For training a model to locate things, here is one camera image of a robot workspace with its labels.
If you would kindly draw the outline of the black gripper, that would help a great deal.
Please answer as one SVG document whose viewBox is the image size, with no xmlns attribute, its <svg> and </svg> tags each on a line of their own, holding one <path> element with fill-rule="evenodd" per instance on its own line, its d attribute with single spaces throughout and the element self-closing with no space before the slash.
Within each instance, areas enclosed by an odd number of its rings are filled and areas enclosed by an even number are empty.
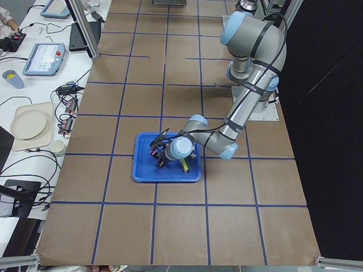
<svg viewBox="0 0 363 272">
<path fill-rule="evenodd" d="M 177 158 L 171 153 L 172 142 L 170 141 L 170 138 L 166 137 L 168 131 L 169 128 L 157 135 L 149 144 L 151 149 L 159 149 L 160 153 L 162 154 L 162 158 L 158 159 L 156 163 L 156 167 L 158 169 L 162 169 L 167 162 L 177 160 Z"/>
</svg>

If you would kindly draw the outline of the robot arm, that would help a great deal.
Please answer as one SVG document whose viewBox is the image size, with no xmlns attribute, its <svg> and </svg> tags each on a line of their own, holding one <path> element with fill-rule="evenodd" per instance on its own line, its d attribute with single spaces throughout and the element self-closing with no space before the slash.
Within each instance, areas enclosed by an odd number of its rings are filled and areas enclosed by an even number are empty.
<svg viewBox="0 0 363 272">
<path fill-rule="evenodd" d="M 235 5 L 236 11 L 249 12 L 255 14 L 258 9 L 258 0 L 238 0 Z"/>
<path fill-rule="evenodd" d="M 219 127 L 210 128 L 203 116 L 195 114 L 176 136 L 167 138 L 166 132 L 161 132 L 150 143 L 150 155 L 156 158 L 157 168 L 189 157 L 196 144 L 220 158 L 231 159 L 238 149 L 236 139 L 284 66 L 286 34 L 249 12 L 236 11 L 230 15 L 220 42 L 233 57 L 227 77 L 242 90 Z"/>
</svg>

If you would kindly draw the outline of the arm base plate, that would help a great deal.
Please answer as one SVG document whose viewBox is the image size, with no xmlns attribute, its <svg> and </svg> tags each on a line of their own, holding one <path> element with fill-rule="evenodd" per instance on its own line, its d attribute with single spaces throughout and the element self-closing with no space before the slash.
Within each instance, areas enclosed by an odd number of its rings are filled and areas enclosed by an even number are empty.
<svg viewBox="0 0 363 272">
<path fill-rule="evenodd" d="M 224 28 L 227 21 L 230 19 L 230 15 L 222 15 L 222 27 Z"/>
<path fill-rule="evenodd" d="M 268 100 L 260 100 L 249 117 L 249 121 L 279 121 L 275 91 L 267 91 Z"/>
</svg>

